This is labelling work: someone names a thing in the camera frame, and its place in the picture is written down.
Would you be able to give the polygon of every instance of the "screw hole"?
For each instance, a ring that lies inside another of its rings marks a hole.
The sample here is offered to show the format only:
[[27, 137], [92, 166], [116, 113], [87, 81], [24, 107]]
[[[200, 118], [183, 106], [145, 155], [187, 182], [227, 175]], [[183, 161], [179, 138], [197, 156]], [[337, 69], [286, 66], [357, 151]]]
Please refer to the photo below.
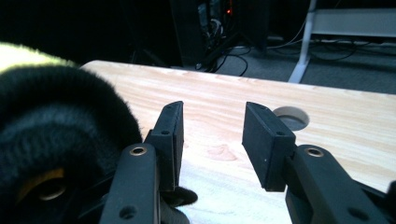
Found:
[[309, 147], [305, 150], [305, 152], [313, 157], [322, 157], [324, 156], [323, 152], [317, 148]]
[[133, 156], [141, 156], [143, 154], [145, 154], [148, 150], [145, 147], [135, 147], [132, 148], [131, 151], [129, 151], [129, 153]]
[[347, 211], [350, 215], [352, 215], [353, 217], [355, 217], [357, 219], [360, 219], [361, 221], [369, 220], [369, 216], [367, 216], [367, 214], [365, 212], [361, 211], [358, 208], [348, 208]]
[[44, 184], [38, 194], [38, 199], [41, 201], [50, 201], [58, 198], [66, 191], [66, 185], [61, 183], [48, 183]]
[[134, 206], [125, 206], [120, 210], [120, 218], [131, 219], [136, 216], [136, 208]]

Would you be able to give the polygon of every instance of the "wooden table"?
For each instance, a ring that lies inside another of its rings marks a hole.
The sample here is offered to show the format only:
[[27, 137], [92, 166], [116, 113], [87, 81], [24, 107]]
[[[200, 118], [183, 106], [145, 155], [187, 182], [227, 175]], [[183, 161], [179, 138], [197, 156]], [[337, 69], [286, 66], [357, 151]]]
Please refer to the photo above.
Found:
[[191, 223], [290, 223], [285, 193], [261, 185], [241, 145], [247, 101], [305, 111], [297, 145], [324, 147], [352, 178], [386, 191], [396, 179], [396, 95], [347, 91], [123, 63], [83, 66], [112, 83], [146, 136], [164, 105], [184, 102], [180, 186], [199, 201]]

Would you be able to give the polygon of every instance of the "yellow fabric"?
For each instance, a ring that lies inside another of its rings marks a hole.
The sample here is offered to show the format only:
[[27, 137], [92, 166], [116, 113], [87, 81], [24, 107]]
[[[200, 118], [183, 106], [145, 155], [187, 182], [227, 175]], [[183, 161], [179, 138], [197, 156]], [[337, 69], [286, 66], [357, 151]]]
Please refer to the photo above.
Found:
[[66, 65], [70, 61], [42, 53], [36, 49], [0, 42], [0, 74], [8, 69], [23, 66]]

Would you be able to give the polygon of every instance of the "gray carpet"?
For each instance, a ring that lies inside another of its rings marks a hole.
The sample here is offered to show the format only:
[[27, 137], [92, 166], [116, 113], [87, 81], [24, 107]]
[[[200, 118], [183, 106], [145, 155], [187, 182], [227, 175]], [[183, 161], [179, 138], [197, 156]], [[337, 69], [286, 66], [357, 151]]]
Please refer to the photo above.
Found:
[[[300, 45], [268, 49], [236, 47], [218, 59], [217, 74], [285, 81], [299, 59]], [[313, 43], [301, 83], [396, 94], [396, 45]]]

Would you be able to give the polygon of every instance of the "black plastic part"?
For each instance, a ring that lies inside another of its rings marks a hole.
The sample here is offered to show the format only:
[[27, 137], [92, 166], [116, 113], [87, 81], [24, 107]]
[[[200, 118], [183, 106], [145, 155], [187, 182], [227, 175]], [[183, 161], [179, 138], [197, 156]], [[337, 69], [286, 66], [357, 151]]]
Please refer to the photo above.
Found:
[[155, 148], [125, 148], [108, 193], [100, 223], [160, 223]]
[[82, 207], [78, 216], [78, 224], [99, 223], [113, 177], [114, 172], [104, 176], [93, 186], [83, 191]]
[[282, 167], [295, 149], [295, 138], [269, 108], [247, 102], [242, 145], [265, 190], [285, 190]]
[[183, 102], [166, 105], [145, 143], [153, 145], [158, 154], [161, 191], [178, 186], [184, 144]]
[[[320, 147], [299, 146], [285, 172], [286, 202], [293, 223], [388, 223], [361, 187], [331, 153]], [[294, 181], [297, 174], [299, 181]], [[304, 199], [312, 213], [299, 211]]]
[[384, 200], [384, 207], [392, 217], [392, 223], [396, 223], [396, 180], [389, 185], [387, 196]]

